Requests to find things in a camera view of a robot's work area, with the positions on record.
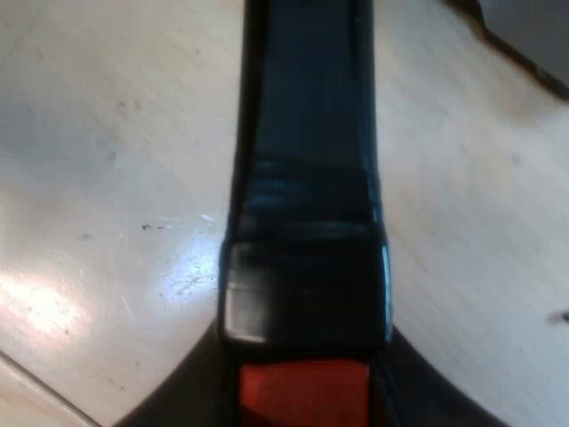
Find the red padding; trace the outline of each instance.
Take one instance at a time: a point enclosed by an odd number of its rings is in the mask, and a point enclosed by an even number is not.
[[[369,427],[369,376],[349,360],[243,365],[241,427]]]

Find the black plastic piece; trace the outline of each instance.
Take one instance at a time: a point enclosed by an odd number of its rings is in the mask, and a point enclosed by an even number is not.
[[[391,333],[370,0],[250,0],[221,253],[233,349],[372,350]]]
[[[556,95],[569,98],[566,0],[447,0],[470,13],[486,38]]]

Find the glossy black plastic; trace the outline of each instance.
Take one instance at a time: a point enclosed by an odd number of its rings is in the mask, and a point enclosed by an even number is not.
[[[234,349],[372,350],[391,333],[369,0],[247,5],[222,250]]]

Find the wood grain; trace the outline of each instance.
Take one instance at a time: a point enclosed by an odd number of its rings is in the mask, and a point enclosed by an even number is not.
[[[98,427],[2,354],[0,414],[13,427]]]
[[[214,314],[242,11],[0,0],[0,349],[103,425]],[[445,2],[375,14],[396,324],[512,426],[565,425],[569,109]]]

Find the wooden table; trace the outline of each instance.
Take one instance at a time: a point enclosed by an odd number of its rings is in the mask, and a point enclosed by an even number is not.
[[[10,425],[112,425],[212,320],[242,12],[0,0]],[[569,108],[444,2],[375,14],[396,324],[512,426],[566,425]]]

